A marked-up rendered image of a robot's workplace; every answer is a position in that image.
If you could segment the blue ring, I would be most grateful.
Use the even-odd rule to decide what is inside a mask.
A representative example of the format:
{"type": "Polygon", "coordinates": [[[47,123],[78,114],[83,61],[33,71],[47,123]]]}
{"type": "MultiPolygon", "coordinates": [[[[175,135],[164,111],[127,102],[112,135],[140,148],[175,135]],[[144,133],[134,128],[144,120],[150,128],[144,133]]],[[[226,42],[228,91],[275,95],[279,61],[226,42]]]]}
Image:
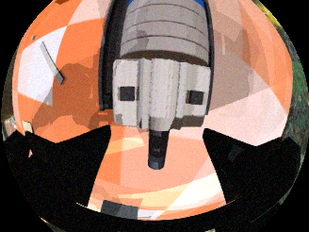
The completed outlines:
{"type": "MultiPolygon", "coordinates": [[[[129,3],[132,3],[133,0],[129,0],[129,3]]],[[[195,0],[195,2],[199,3],[201,7],[203,7],[203,10],[204,10],[204,5],[203,5],[203,0],[195,0]]],[[[128,6],[129,6],[129,3],[128,3],[128,6]]]]}

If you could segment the orange open tray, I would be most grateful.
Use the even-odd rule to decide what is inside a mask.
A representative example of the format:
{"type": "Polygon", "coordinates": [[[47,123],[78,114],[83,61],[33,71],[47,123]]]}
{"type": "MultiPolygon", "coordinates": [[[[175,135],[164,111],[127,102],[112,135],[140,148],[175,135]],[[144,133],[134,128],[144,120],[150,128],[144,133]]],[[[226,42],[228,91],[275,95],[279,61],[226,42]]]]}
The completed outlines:
{"type": "Polygon", "coordinates": [[[60,6],[61,4],[68,2],[68,0],[56,0],[56,3],[58,3],[60,6]]]}

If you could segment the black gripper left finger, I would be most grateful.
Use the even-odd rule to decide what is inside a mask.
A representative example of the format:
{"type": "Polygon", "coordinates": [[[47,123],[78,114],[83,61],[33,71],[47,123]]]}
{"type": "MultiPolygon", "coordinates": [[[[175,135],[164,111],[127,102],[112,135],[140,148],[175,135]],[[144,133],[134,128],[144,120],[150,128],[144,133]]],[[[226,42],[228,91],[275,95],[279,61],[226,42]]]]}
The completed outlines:
{"type": "Polygon", "coordinates": [[[84,207],[88,206],[110,136],[110,124],[57,143],[25,131],[31,154],[52,166],[61,184],[74,196],[76,203],[84,207]]]}

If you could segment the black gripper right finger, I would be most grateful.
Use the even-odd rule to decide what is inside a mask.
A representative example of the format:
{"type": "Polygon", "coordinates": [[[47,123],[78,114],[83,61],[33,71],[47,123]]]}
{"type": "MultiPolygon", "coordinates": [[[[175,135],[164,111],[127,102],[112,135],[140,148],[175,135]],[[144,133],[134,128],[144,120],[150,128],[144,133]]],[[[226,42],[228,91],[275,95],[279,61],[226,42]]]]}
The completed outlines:
{"type": "Polygon", "coordinates": [[[252,146],[238,141],[211,128],[203,129],[203,142],[218,174],[225,203],[241,198],[241,192],[259,172],[268,154],[274,153],[283,141],[283,136],[252,146]]]}

